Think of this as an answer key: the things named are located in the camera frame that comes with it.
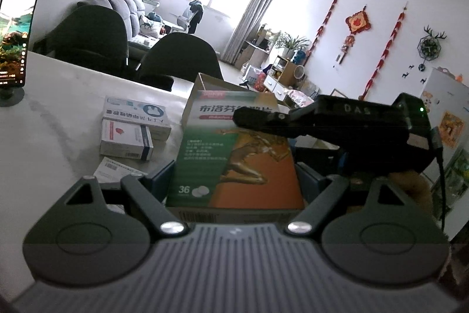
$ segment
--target phone stand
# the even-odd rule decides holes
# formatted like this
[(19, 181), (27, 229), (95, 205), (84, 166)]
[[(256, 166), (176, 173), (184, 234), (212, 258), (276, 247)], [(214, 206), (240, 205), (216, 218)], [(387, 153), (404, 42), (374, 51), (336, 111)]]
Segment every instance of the phone stand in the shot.
[(0, 89), (0, 108), (18, 104), (24, 97), (23, 88)]

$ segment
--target black chair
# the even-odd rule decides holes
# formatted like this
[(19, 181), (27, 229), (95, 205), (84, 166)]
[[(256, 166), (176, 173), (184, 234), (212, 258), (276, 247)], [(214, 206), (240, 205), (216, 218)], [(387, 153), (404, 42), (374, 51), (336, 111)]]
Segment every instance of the black chair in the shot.
[(86, 5), (67, 16), (33, 51), (122, 77), (127, 64), (127, 30), (122, 17), (103, 6)]
[(223, 80), (212, 46), (194, 35), (175, 32), (163, 37), (145, 54), (137, 67), (135, 81), (171, 90), (172, 79), (168, 76), (194, 82), (199, 72)]

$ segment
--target golden running figure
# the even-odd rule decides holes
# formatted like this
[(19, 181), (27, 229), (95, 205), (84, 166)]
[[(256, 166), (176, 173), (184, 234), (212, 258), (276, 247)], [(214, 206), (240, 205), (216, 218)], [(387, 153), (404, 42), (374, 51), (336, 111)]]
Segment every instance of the golden running figure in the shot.
[[(220, 176), (220, 183), (225, 182), (236, 182), (246, 184), (264, 184), (267, 183), (266, 177), (256, 169), (250, 167), (246, 162), (248, 157), (252, 157), (256, 154), (269, 153), (269, 155), (277, 162), (280, 162), (289, 154), (289, 150), (278, 154), (273, 148), (273, 145), (285, 144), (285, 138), (272, 136), (271, 134), (265, 134), (255, 132), (247, 129), (220, 129), (217, 130), (218, 134), (229, 134), (238, 133), (238, 140), (234, 145), (234, 149), (231, 152), (231, 156), (228, 159), (227, 165)], [(228, 175), (230, 171), (234, 171), (237, 174)]]

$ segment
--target gray ribbed panel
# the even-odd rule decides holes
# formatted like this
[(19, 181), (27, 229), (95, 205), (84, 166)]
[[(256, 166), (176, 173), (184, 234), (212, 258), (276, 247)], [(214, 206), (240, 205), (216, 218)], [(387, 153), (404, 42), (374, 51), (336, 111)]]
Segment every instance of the gray ribbed panel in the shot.
[(189, 236), (159, 242), (118, 282), (88, 290), (38, 282), (15, 306), (21, 313), (449, 313), (457, 306), (434, 284), (356, 284), (330, 268), (314, 243), (274, 225), (235, 229), (198, 225)]

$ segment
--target round fan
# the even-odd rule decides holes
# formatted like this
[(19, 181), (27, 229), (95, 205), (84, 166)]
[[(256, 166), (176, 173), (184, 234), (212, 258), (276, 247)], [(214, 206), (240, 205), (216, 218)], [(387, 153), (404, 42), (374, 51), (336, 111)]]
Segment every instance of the round fan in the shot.
[(295, 79), (301, 80), (304, 77), (304, 67), (302, 65), (297, 66), (293, 72), (293, 76)]

